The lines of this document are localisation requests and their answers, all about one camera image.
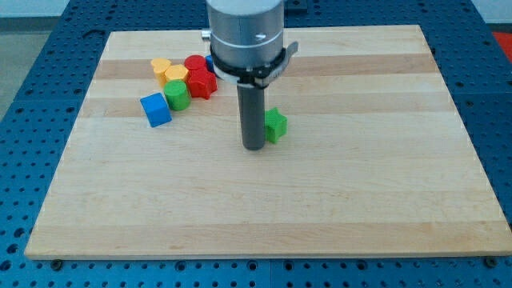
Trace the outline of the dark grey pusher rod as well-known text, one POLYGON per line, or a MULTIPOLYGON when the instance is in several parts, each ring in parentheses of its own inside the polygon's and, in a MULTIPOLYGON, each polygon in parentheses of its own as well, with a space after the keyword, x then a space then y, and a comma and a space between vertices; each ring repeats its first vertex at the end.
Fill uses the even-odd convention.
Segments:
POLYGON ((242 144, 248 150, 265 145, 265 93, 262 89, 237 86, 242 144))

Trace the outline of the blue block behind arm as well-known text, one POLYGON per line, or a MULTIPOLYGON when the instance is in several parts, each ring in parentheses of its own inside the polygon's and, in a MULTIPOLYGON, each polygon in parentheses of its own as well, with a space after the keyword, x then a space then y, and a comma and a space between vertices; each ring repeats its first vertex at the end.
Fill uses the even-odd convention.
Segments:
POLYGON ((214 64, 213 64, 212 56, 211 55, 205 56, 205 60, 206 60, 206 67, 207 67, 208 71, 213 73, 214 72, 214 64))

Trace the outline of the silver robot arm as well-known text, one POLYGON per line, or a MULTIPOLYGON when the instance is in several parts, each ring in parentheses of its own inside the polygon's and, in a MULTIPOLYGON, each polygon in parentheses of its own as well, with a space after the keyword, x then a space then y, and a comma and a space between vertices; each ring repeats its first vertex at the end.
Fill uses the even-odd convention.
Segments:
POLYGON ((238 77, 242 144, 260 150, 266 140, 264 89, 249 87, 242 73, 271 65, 281 54, 284 1, 206 0, 206 8, 214 65, 238 77))

